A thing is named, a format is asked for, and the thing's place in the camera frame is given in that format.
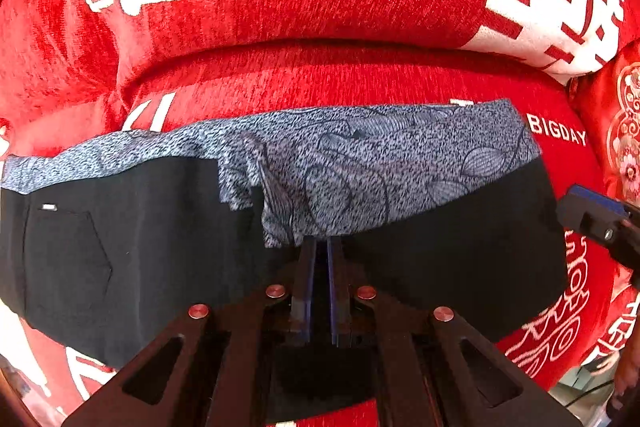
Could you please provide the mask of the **black pants with grey trim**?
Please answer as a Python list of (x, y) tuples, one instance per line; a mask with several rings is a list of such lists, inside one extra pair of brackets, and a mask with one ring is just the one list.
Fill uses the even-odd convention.
[(331, 341), (332, 237), (367, 283), (414, 309), (448, 307), (494, 346), (567, 283), (540, 148), (499, 100), (282, 110), (11, 157), (1, 297), (117, 374), (195, 303), (273, 284), (307, 237), (309, 333), (269, 337), (266, 421), (282, 405), (375, 399), (370, 350)]

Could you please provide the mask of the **red embroidered pillow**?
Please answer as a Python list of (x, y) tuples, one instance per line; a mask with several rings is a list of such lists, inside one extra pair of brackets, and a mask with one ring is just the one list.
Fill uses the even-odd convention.
[(639, 204), (639, 43), (627, 44), (597, 72), (570, 80), (570, 106), (603, 169), (606, 195)]

